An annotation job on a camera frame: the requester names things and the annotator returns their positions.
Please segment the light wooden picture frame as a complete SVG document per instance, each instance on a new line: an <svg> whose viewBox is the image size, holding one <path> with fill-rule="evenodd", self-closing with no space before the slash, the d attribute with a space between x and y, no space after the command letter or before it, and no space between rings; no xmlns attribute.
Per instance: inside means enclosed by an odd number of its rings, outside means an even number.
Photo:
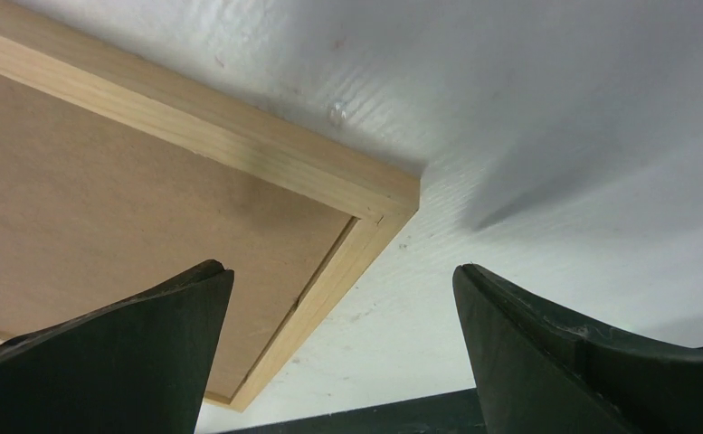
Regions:
<svg viewBox="0 0 703 434"><path fill-rule="evenodd" d="M0 75L348 215L235 393L205 395L229 410L247 409L419 209L416 176L10 1Z"/></svg>

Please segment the brown cardboard backing board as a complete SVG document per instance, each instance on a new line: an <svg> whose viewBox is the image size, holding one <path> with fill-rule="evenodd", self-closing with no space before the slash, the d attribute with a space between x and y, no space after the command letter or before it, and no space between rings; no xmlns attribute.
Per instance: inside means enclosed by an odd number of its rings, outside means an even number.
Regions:
<svg viewBox="0 0 703 434"><path fill-rule="evenodd" d="M348 224L325 204L0 76L0 332L206 260L233 270L208 388L231 397Z"/></svg>

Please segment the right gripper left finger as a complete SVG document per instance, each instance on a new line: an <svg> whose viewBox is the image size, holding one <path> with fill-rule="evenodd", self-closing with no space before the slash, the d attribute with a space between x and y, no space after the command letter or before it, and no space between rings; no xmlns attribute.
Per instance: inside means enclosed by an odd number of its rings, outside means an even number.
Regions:
<svg viewBox="0 0 703 434"><path fill-rule="evenodd" d="M191 433L234 274L209 259L0 344L0 433Z"/></svg>

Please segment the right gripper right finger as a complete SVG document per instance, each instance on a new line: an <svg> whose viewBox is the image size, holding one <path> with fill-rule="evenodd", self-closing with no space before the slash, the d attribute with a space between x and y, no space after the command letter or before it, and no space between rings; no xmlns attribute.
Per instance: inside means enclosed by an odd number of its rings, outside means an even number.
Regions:
<svg viewBox="0 0 703 434"><path fill-rule="evenodd" d="M624 331L476 264L453 295L491 433L703 433L703 347Z"/></svg>

